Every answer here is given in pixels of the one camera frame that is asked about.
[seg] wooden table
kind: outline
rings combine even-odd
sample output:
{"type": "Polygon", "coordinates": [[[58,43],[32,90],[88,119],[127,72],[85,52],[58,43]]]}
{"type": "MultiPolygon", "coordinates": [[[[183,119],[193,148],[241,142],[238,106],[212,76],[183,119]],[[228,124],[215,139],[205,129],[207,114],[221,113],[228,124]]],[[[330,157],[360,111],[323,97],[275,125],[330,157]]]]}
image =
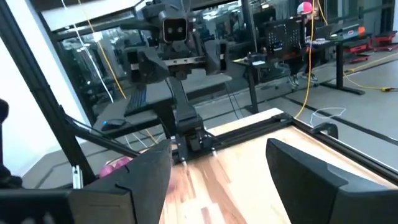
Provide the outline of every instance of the wooden table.
{"type": "MultiPolygon", "coordinates": [[[[271,109],[210,129],[222,134],[281,113],[271,109]]],[[[347,157],[291,128],[247,141],[173,168],[176,189],[160,218],[164,224],[290,223],[266,159],[266,141],[276,138],[319,159],[390,188],[397,186],[347,157]]]]}

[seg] gray floor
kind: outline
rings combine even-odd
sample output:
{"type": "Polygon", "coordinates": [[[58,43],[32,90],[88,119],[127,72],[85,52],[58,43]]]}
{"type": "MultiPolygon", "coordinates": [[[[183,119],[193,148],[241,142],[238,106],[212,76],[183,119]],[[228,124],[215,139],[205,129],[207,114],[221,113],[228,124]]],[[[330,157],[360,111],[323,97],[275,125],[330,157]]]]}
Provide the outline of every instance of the gray floor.
{"type": "MultiPolygon", "coordinates": [[[[385,57],[386,54],[387,53],[376,53],[372,55],[372,59],[377,61],[381,57],[385,57]]],[[[379,60],[377,63],[383,63],[396,58],[397,57],[394,55],[387,59],[379,60]]],[[[358,65],[348,65],[346,69],[357,66],[358,65]]],[[[398,77],[395,77],[394,72],[397,68],[398,62],[391,62],[354,74],[349,78],[362,85],[386,86],[387,84],[395,84],[398,86],[398,77]]],[[[332,80],[335,74],[334,64],[331,63],[318,67],[314,70],[314,73],[318,75],[320,81],[332,80]]],[[[235,79],[235,83],[230,83],[229,87],[231,89],[240,89],[241,85],[246,85],[244,82],[239,82],[237,80],[239,79],[235,79]]],[[[352,83],[347,81],[345,81],[345,85],[353,86],[352,83]]],[[[305,88],[305,80],[302,81],[301,87],[305,88]]],[[[300,107],[287,99],[291,98],[297,101],[303,101],[305,96],[305,91],[303,90],[289,94],[291,89],[286,79],[259,85],[256,87],[256,92],[257,101],[260,102],[259,109],[261,111],[275,107],[292,115],[295,115],[300,107]]],[[[365,95],[356,96],[319,86],[311,88],[308,105],[317,109],[344,107],[346,111],[342,114],[342,118],[392,138],[396,138],[398,135],[398,127],[396,128],[393,124],[396,114],[398,113],[398,107],[391,106],[391,104],[393,104],[393,98],[396,98],[396,94],[398,93],[381,93],[376,90],[366,90],[365,95]]],[[[245,106],[250,104],[247,89],[233,93],[233,95],[231,95],[231,101],[233,102],[233,107],[231,106],[230,99],[225,95],[215,100],[202,102],[196,105],[197,111],[205,120],[205,126],[207,128],[219,126],[250,115],[250,113],[244,109],[245,106]]],[[[314,118],[312,114],[313,111],[305,109],[299,119],[309,123],[311,117],[313,117],[314,125],[327,121],[325,119],[314,118]]],[[[398,156],[397,146],[362,133],[337,121],[333,122],[338,125],[340,129],[340,139],[343,142],[392,167],[398,168],[398,160],[396,159],[396,156],[398,156]]],[[[159,140],[164,138],[160,126],[150,128],[149,131],[155,138],[159,138],[159,140]]],[[[135,135],[140,138],[146,146],[153,144],[153,142],[146,137],[147,134],[145,131],[135,133],[135,135]]],[[[118,140],[123,143],[127,143],[128,141],[133,150],[138,151],[144,147],[132,134],[119,138],[118,140]]],[[[106,161],[120,156],[113,151],[100,148],[90,142],[82,144],[82,148],[83,152],[87,155],[91,167],[97,173],[106,161]]],[[[71,167],[62,151],[47,154],[24,176],[24,185],[27,188],[48,189],[70,182],[71,167]]]]}

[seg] pink object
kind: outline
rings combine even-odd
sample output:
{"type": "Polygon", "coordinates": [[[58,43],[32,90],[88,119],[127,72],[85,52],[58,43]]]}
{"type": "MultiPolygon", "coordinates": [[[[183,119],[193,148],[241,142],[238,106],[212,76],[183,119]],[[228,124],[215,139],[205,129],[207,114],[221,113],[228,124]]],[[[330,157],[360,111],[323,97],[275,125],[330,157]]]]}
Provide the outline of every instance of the pink object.
{"type": "Polygon", "coordinates": [[[115,168],[118,169],[118,168],[126,165],[129,162],[130,162],[130,159],[128,157],[123,157],[116,162],[115,168]]]}
{"type": "Polygon", "coordinates": [[[115,167],[111,166],[111,165],[106,165],[101,169],[101,172],[99,173],[99,177],[103,178],[106,175],[112,173],[115,170],[115,167]]]}
{"type": "Polygon", "coordinates": [[[303,2],[297,7],[297,14],[308,14],[312,12],[312,4],[309,2],[303,2]]]}

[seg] pink ball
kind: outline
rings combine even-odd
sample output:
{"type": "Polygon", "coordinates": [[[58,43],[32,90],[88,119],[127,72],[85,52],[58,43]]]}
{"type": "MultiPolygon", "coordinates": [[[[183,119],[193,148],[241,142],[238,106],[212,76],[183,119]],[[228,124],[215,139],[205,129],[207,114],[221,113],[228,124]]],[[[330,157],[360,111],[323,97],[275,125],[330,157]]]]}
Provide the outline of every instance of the pink ball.
{"type": "Polygon", "coordinates": [[[99,173],[99,177],[103,178],[104,176],[112,173],[115,170],[115,168],[111,165],[106,165],[101,169],[101,172],[99,173]]]}
{"type": "Polygon", "coordinates": [[[123,157],[116,162],[115,168],[118,169],[118,168],[126,165],[129,162],[130,162],[130,159],[128,157],[123,157]]]}

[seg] pink hat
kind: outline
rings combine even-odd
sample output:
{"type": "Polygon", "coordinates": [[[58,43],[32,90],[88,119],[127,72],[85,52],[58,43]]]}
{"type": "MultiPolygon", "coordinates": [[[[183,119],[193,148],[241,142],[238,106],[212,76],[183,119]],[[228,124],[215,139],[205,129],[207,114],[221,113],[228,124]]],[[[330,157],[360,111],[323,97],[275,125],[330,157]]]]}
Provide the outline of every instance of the pink hat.
{"type": "Polygon", "coordinates": [[[297,14],[307,14],[312,12],[312,4],[309,2],[303,2],[297,7],[297,14]]]}

